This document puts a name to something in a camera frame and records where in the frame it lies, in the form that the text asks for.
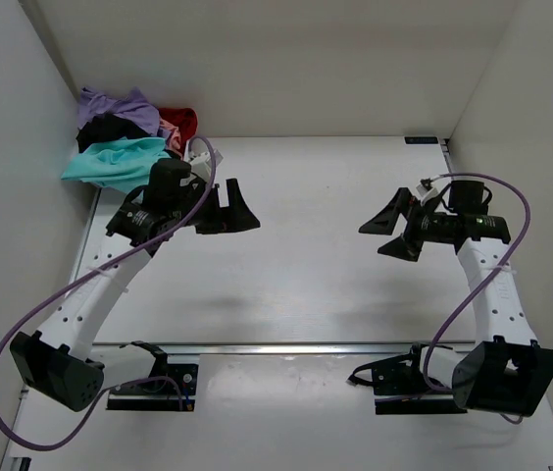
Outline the teal t shirt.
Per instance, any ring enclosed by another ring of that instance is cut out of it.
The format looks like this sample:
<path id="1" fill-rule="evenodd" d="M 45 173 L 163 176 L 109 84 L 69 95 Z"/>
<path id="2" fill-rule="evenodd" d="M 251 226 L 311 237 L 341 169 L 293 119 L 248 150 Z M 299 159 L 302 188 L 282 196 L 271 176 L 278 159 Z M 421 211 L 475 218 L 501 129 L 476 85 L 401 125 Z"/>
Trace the teal t shirt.
<path id="1" fill-rule="evenodd" d="M 151 168 L 162 158 L 180 156 L 161 137 L 93 143 L 72 158 L 61 179 L 129 193 L 148 184 Z"/>

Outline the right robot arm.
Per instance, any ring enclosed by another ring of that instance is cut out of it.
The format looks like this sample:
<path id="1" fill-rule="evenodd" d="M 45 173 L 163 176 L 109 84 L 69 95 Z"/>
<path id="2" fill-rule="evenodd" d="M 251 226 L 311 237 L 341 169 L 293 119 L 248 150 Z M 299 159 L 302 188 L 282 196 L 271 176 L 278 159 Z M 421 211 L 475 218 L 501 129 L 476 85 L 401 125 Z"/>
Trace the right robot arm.
<path id="1" fill-rule="evenodd" d="M 417 195 L 399 188 L 360 233 L 389 236 L 400 219 L 403 233 L 378 254 L 418 261 L 427 242 L 453 247 L 464 270 L 476 322 L 474 348 L 461 354 L 432 342 L 364 365 L 369 379 L 353 372 L 353 386 L 373 389 L 383 413 L 423 413 L 428 393 L 444 395 L 448 413 L 492 412 L 509 421 L 531 416 L 553 379 L 553 350 L 540 346 L 522 307 L 509 250 L 516 243 L 504 218 L 488 213 L 492 192 L 479 181 L 454 181 L 443 190 L 422 183 Z"/>

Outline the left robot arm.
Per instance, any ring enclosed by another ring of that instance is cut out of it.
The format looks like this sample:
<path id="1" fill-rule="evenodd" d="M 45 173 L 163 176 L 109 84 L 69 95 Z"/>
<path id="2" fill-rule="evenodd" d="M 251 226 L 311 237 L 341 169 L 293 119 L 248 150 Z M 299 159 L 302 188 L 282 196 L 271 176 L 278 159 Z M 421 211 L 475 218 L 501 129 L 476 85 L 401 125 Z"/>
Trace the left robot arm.
<path id="1" fill-rule="evenodd" d="M 71 289 L 32 335 L 12 339 L 9 349 L 25 384 L 74 412 L 103 390 L 134 380 L 148 391 L 161 388 L 168 361 L 160 347 L 136 340 L 94 355 L 93 342 L 132 279 L 162 245 L 163 233 L 174 226 L 192 227 L 200 235 L 259 228 L 237 180 L 227 180 L 226 193 L 228 204 L 222 206 L 219 187 L 190 164 L 160 159 L 148 183 L 132 190 L 107 224 L 96 253 L 104 268 Z"/>

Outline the white plastic basket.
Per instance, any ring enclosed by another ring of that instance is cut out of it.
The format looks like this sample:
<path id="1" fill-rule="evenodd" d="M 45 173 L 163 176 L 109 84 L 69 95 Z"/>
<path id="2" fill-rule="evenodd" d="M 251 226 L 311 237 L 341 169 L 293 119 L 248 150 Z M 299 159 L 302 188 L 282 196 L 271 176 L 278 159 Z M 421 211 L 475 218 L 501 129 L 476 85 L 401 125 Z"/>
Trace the white plastic basket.
<path id="1" fill-rule="evenodd" d="M 200 144 L 197 139 L 190 139 L 186 142 L 183 158 L 187 162 L 194 160 L 200 153 Z"/>

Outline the pink t shirt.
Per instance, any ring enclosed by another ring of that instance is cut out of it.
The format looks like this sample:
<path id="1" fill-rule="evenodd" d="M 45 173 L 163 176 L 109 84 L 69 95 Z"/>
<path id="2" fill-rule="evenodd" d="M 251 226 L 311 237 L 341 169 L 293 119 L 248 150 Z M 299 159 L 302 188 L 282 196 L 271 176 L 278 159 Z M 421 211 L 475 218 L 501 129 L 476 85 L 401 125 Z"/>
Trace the pink t shirt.
<path id="1" fill-rule="evenodd" d="M 159 120 L 158 136 L 165 141 L 167 150 L 177 155 L 183 154 L 184 141 L 179 127 L 161 118 Z"/>

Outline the black label sticker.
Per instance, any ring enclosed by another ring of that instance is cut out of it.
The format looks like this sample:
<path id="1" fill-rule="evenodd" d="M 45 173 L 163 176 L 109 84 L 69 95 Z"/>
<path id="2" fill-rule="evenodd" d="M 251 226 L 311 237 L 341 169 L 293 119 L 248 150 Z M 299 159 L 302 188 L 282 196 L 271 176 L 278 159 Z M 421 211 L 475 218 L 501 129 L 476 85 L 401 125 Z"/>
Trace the black label sticker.
<path id="1" fill-rule="evenodd" d="M 438 139 L 435 136 L 405 136 L 407 145 L 437 145 Z"/>

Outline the red t shirt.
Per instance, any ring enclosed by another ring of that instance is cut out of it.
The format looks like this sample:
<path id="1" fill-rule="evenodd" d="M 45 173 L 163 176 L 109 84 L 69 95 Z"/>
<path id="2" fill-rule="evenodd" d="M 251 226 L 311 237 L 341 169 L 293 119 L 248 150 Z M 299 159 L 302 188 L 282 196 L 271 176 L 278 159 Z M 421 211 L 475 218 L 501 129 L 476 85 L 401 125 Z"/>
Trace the red t shirt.
<path id="1" fill-rule="evenodd" d="M 179 127 L 184 141 L 186 142 L 193 137 L 198 129 L 198 118 L 195 111 L 191 108 L 159 108 L 160 119 Z"/>

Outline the purple t shirt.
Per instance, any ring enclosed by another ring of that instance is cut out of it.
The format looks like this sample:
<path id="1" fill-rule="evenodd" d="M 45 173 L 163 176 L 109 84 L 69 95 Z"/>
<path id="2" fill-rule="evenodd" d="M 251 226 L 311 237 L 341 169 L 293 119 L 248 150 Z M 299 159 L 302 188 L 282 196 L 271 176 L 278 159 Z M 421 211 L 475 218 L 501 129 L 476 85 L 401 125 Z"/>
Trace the purple t shirt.
<path id="1" fill-rule="evenodd" d="M 84 87 L 78 99 L 77 127 L 82 129 L 95 117 L 106 114 L 129 120 L 152 136 L 156 136 L 160 128 L 158 109 L 138 88 L 133 88 L 125 98 L 117 99 Z"/>

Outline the black t shirt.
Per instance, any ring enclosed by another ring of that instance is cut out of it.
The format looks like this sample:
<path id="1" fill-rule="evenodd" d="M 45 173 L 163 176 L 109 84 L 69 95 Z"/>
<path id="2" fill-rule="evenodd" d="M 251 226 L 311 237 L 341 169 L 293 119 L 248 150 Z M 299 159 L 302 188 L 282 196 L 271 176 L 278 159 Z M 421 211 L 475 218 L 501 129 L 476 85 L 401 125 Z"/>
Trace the black t shirt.
<path id="1" fill-rule="evenodd" d="M 139 139 L 149 134 L 133 121 L 104 114 L 94 117 L 86 123 L 76 135 L 78 152 L 83 153 L 90 145 L 126 139 Z"/>

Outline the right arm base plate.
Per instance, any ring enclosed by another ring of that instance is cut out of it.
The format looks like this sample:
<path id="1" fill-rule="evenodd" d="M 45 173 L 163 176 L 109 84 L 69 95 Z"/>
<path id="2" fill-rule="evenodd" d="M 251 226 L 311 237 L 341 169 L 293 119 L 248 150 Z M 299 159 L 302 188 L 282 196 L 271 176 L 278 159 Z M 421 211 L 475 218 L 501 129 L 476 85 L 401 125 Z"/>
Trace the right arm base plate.
<path id="1" fill-rule="evenodd" d="M 410 351 L 382 359 L 372 367 L 377 416 L 458 415 L 452 396 L 432 390 L 419 370 L 420 354 Z"/>

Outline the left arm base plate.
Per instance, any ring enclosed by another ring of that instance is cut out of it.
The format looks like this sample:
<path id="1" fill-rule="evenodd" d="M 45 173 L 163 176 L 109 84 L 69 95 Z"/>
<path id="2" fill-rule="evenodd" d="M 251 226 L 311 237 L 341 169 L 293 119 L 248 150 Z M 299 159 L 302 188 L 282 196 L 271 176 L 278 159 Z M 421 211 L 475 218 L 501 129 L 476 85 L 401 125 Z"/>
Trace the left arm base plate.
<path id="1" fill-rule="evenodd" d="M 170 355 L 162 375 L 171 378 L 178 389 L 164 380 L 116 387 L 106 399 L 106 409 L 130 412 L 193 412 L 196 409 L 199 357 Z"/>

